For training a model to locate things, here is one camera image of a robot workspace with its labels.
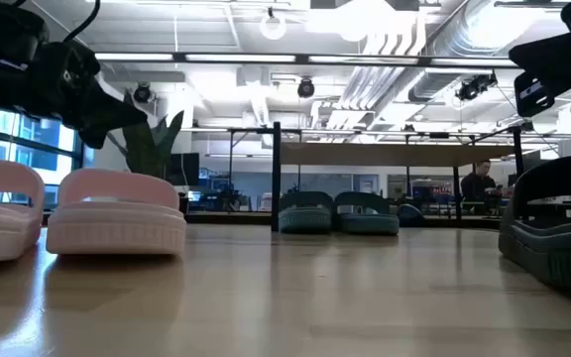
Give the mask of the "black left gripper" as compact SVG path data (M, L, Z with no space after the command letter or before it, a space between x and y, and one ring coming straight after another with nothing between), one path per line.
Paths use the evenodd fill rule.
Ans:
M40 46L28 62L0 59L0 108L58 118L91 149L109 131L143 124L147 115L107 93L96 81L95 53L78 42Z

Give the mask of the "black slide sandal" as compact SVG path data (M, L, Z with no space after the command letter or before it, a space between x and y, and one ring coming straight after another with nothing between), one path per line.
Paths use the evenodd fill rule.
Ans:
M571 196L571 156L538 165L517 179L498 247L536 279L571 290L571 219L542 217L529 207L532 201L560 196Z

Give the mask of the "green snake plant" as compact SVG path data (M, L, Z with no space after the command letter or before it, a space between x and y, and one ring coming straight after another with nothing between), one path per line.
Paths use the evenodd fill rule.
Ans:
M168 123L167 116L155 127L148 122L122 129L125 145L121 145L112 133L107 138L123 155L132 173L163 179L171 160L171 149L183 123L184 111L177 112Z

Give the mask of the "large window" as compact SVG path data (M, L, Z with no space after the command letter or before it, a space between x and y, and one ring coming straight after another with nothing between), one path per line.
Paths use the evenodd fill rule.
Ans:
M57 120L0 110L0 160L35 170L45 184L44 210L52 210L62 179L83 166L83 147L77 133Z

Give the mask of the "black monitor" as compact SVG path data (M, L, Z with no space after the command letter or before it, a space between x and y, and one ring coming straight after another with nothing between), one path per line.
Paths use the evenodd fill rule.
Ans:
M199 154L171 154L166 177L173 185L198 185Z

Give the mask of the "person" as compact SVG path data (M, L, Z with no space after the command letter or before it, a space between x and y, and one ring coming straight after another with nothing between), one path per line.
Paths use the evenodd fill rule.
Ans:
M491 196L499 196L501 190L490 176L490 161L482 161L461 180L463 198L468 201L484 201Z

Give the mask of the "overhead light bar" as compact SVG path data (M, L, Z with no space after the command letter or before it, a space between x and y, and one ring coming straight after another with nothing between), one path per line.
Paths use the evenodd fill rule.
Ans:
M517 69L508 58L365 56L308 54L237 54L237 53L97 53L104 62L200 63L200 64L294 64L333 66L394 66L475 69Z

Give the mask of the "dark blue chair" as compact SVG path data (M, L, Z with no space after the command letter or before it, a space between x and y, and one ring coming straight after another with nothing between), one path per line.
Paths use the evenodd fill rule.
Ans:
M397 216L400 227L423 227L425 218L415 206L404 203L398 207Z

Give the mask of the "green slide sandal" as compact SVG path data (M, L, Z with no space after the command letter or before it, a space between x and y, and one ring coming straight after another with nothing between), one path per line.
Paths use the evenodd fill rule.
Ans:
M333 198L322 191L294 191L280 199L282 233L328 233L332 228Z
M334 227L348 234L397 235L400 220L389 202L374 193L345 191L334 199Z

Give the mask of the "wooden shelf with black frame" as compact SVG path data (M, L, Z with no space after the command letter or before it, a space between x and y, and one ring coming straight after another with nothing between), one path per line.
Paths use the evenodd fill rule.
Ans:
M521 134L523 124L510 126L455 145L402 144L315 144L283 142L281 124L269 132L273 135L271 228L277 231L282 184L282 166L350 166L350 167L443 167L453 172L454 222L462 225L459 169L485 159L515 155L515 172L523 173Z

